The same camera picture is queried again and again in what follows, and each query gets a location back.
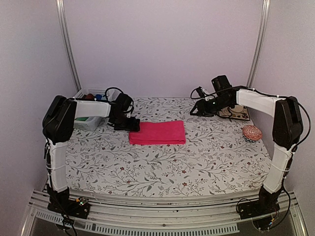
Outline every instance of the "red object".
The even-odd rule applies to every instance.
[[[139,132],[129,132],[129,142],[138,145],[185,144],[184,122],[140,122]]]
[[[85,98],[86,99],[94,99],[94,95],[89,93]]]
[[[243,127],[243,135],[253,141],[258,141],[262,138],[262,132],[254,125],[245,125]]]

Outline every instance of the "cable tie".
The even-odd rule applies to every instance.
[[[277,166],[275,166],[273,163],[271,163],[271,166],[273,166],[274,168],[276,168],[278,171],[282,171],[282,172],[289,172],[290,169],[288,170],[281,170],[280,168],[278,168]]]
[[[59,167],[57,167],[57,168],[49,168],[49,167],[47,167],[47,165],[46,165],[46,168],[49,169],[49,170],[55,171],[55,170],[58,170],[58,169],[60,169],[60,168],[62,168],[62,167],[65,167],[65,166],[66,166],[66,165],[59,166]]]

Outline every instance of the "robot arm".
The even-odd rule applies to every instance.
[[[242,219],[268,214],[279,210],[278,196],[283,190],[283,179],[288,174],[296,144],[303,132],[302,118],[295,97],[280,98],[261,95],[244,87],[232,88],[226,76],[218,76],[212,80],[218,95],[211,100],[196,102],[191,115],[211,117],[225,107],[242,105],[264,112],[274,118],[273,141],[274,153],[270,171],[259,192],[256,202],[238,205]]]
[[[43,134],[47,139],[45,158],[49,177],[49,210],[87,218],[90,209],[86,203],[88,200],[70,200],[66,182],[65,153],[73,132],[74,120],[81,117],[109,117],[115,130],[139,131],[140,120],[126,116],[131,101],[124,93],[120,93],[115,102],[55,97],[43,120]]]

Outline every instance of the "blue object in basket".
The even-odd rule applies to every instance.
[[[101,100],[103,96],[100,95],[100,94],[97,94],[97,95],[95,95],[94,97],[95,97],[97,100]]]

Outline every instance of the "white wall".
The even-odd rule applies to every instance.
[[[226,74],[245,85],[262,0],[65,1],[83,87],[131,96],[188,97]]]
[[[315,1],[271,1],[271,9],[261,59],[254,82],[260,91],[296,96],[315,123]],[[264,142],[272,153],[272,119],[254,113]],[[304,116],[304,128],[308,128]],[[309,235],[315,235],[315,132],[294,156],[287,185],[293,188]]]
[[[75,93],[54,0],[0,2],[0,81],[0,235],[15,236],[46,180],[42,119]]]

